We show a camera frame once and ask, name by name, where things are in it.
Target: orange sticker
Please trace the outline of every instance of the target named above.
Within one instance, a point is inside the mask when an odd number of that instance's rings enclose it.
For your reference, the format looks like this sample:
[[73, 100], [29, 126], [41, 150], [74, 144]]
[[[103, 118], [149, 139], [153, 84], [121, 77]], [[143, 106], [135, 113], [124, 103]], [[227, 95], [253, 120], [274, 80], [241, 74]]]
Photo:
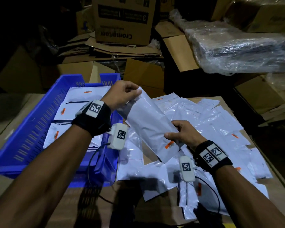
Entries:
[[232, 134], [233, 136], [235, 136], [236, 138], [239, 138], [238, 136], [236, 136], [234, 133]]
[[174, 143], [174, 141], [169, 142], [169, 143], [165, 146], [165, 148], [168, 149], [169, 147], [171, 147], [171, 146], [173, 145], [173, 143]]
[[54, 139], [55, 139], [55, 140], [57, 139], [58, 134], [59, 134], [59, 131], [57, 131], [56, 134], [55, 134], [55, 136], [54, 136]]
[[198, 183], [198, 188], [197, 188], [197, 192], [196, 193], [197, 193], [198, 196], [201, 196], [201, 183], [200, 182]]

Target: black cable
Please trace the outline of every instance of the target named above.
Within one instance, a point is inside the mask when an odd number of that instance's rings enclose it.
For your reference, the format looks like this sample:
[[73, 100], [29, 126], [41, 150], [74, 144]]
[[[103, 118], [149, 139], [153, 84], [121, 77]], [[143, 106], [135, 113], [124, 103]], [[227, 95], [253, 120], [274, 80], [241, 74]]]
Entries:
[[[90, 161], [89, 161], [89, 164], [88, 164], [88, 166], [87, 166], [87, 180], [89, 181], [90, 186], [93, 186], [92, 183], [91, 183], [91, 180], [90, 180], [90, 175], [89, 175], [89, 170], [90, 170], [91, 161], [92, 161], [93, 157], [95, 156], [95, 154], [98, 153], [99, 150], [102, 149], [102, 148], [104, 148], [106, 145], [110, 145], [110, 143], [103, 144], [103, 145], [100, 146], [97, 150], [95, 150], [95, 152], [93, 153], [93, 155], [92, 155], [92, 157], [91, 157], [91, 159], [90, 159]], [[101, 196], [101, 195], [98, 195], [98, 196], [99, 196], [102, 200], [106, 201], [107, 203], [110, 203], [110, 204], [112, 204], [112, 205], [115, 205], [115, 203], [113, 203], [113, 202], [111, 202], [111, 201], [105, 199], [103, 196]]]
[[216, 197], [217, 197], [217, 199], [218, 199], [218, 202], [219, 202], [219, 207], [218, 207], [218, 212], [217, 213], [219, 213], [220, 212], [220, 210], [221, 210], [221, 202], [220, 202], [220, 200], [219, 200], [219, 197], [218, 197], [218, 194], [215, 192], [215, 190], [208, 184], [208, 183], [206, 183], [203, 179], [201, 179], [200, 177], [197, 177], [197, 176], [195, 176], [195, 178], [197, 178], [197, 179], [199, 179], [199, 180], [201, 180], [201, 181], [203, 181], [207, 186], [209, 186], [209, 188], [210, 189], [212, 189], [212, 191], [215, 193], [215, 195], [216, 195]]

